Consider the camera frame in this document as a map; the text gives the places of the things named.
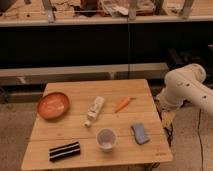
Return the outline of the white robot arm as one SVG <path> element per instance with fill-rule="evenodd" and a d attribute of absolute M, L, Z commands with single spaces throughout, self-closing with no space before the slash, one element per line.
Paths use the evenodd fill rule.
<path fill-rule="evenodd" d="M 189 64 L 169 71 L 165 87 L 158 94 L 161 107 L 171 111 L 180 108 L 185 100 L 213 117 L 213 89 L 203 84 L 206 71 L 199 64 Z"/>

